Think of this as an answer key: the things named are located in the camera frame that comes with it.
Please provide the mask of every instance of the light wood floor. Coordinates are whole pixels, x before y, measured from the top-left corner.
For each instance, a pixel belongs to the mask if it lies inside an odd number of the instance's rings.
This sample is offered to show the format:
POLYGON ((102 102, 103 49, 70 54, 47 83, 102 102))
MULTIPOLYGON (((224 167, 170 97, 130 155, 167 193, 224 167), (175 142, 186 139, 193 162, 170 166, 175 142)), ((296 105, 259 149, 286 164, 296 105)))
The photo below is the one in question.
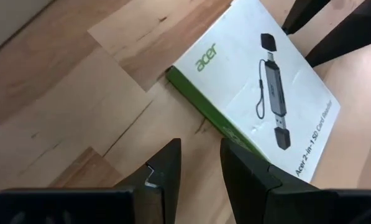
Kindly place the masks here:
MULTIPOLYGON (((230 1, 56 0, 0 50, 0 189, 109 187, 181 138, 176 222, 233 223, 222 136, 162 75, 230 1)), ((362 1, 290 39, 306 55, 362 1)), ((262 2, 282 24, 294 0, 262 2)), ((371 45, 315 69, 342 109, 313 184, 369 188, 371 45)))

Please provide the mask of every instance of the black object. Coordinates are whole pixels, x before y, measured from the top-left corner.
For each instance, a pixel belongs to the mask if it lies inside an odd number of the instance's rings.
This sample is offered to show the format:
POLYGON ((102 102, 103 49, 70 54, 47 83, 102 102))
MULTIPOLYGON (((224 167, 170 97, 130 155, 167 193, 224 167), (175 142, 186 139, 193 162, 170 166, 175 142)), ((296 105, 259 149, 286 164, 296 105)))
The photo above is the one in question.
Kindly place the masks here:
POLYGON ((228 139, 221 165, 237 224, 371 223, 371 190, 319 190, 228 139))
POLYGON ((0 192, 0 223, 174 224, 181 140, 173 139, 111 189, 9 189, 0 192))
POLYGON ((275 137, 278 146, 285 150, 290 147, 290 132, 286 128, 285 115, 287 114, 285 94, 282 87, 282 79, 280 78, 280 69, 274 61, 272 52, 277 51, 275 38, 271 34, 261 34, 261 46, 268 50, 268 60, 261 59, 259 63, 259 85, 260 85, 260 100, 255 106, 257 116, 264 119, 265 116, 265 99, 263 92, 263 81, 261 75, 261 62, 265 64, 265 74, 267 77, 268 92, 270 95, 271 110, 275 114, 277 127, 275 137), (262 104, 262 114, 259 113, 259 105, 262 104))
POLYGON ((265 50, 269 50, 271 52, 277 51, 277 45, 275 43, 275 38, 271 34, 261 34, 261 46, 265 50))
POLYGON ((297 32, 329 2, 330 0, 296 0, 282 25, 285 34, 297 32))
MULTIPOLYGON (((282 29, 293 34, 318 13, 329 0, 296 0, 282 29)), ((371 0, 365 0, 306 56, 317 66, 331 59, 371 44, 371 0)))

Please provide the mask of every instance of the green box edge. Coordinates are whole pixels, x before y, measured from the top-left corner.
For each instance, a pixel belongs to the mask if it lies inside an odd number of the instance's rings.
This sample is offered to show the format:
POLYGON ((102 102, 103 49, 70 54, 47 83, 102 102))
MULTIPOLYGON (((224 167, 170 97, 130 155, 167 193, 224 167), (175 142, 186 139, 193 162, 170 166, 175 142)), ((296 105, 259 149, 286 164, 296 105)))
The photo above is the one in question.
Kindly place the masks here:
POLYGON ((267 158, 213 106, 213 104, 175 66, 166 70, 167 79, 227 138, 250 150, 261 158, 267 158))

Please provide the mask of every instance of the acer logo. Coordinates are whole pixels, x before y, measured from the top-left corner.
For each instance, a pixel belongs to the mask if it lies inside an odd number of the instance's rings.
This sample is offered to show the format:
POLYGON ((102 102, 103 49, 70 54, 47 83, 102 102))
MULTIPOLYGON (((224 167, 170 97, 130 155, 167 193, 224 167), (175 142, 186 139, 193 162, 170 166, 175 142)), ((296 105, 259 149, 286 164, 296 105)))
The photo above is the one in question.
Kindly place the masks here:
POLYGON ((201 72, 204 67, 210 62, 211 59, 213 59, 213 57, 217 54, 216 53, 216 50, 214 49, 214 46, 216 44, 213 44, 211 46, 211 48, 209 48, 205 54, 202 55, 202 58, 199 59, 197 62, 196 62, 196 68, 198 69, 198 72, 201 72))

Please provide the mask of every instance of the white box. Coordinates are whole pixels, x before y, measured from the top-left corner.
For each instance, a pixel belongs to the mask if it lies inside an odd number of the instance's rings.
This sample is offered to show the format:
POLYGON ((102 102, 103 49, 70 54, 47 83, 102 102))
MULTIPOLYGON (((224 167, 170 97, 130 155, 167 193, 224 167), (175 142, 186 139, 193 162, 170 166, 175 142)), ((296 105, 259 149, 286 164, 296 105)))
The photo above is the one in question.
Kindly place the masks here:
POLYGON ((223 134, 311 181, 340 105, 258 0, 234 1, 167 77, 223 134))

